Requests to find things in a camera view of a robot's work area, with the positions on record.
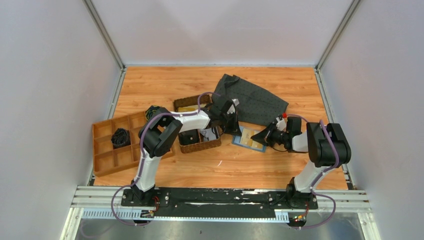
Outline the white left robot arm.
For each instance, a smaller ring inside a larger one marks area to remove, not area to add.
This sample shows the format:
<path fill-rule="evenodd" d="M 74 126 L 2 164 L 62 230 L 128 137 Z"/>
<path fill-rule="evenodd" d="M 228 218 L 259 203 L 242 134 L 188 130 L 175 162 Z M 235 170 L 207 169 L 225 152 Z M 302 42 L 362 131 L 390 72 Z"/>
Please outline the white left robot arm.
<path fill-rule="evenodd" d="M 160 160 L 180 133 L 219 127 L 225 134 L 241 136 L 237 105 L 235 99 L 219 96 L 211 104 L 194 111 L 173 112 L 158 108 L 139 132 L 141 156 L 130 185 L 135 192 L 135 202 L 142 207 L 152 203 L 151 189 L 155 186 Z"/>

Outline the teal leather card holder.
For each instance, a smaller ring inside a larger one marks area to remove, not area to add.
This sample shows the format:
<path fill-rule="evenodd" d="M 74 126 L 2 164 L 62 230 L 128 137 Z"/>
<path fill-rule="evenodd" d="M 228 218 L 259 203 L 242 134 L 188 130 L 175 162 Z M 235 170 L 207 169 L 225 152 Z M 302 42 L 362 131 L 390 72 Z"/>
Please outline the teal leather card holder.
<path fill-rule="evenodd" d="M 257 151 L 257 152 L 261 152 L 261 153 L 266 152 L 266 146 L 251 139 L 251 137 L 259 133 L 259 131 L 253 130 L 251 128 L 246 128 L 243 126 L 240 126 L 239 128 L 241 131 L 241 136 L 233 136 L 231 141 L 232 145 L 246 148 L 253 151 Z"/>

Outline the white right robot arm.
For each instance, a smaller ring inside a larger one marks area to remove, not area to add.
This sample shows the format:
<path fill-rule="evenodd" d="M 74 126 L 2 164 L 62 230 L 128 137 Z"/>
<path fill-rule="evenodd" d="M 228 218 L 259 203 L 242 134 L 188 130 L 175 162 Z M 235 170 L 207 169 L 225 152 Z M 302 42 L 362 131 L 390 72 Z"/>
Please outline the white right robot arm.
<path fill-rule="evenodd" d="M 339 123 L 311 122 L 296 114 L 282 114 L 251 139 L 266 147 L 280 145 L 288 153 L 306 153 L 309 161 L 286 186 L 285 201 L 298 209 L 315 196 L 325 175 L 352 157 L 352 150 Z"/>

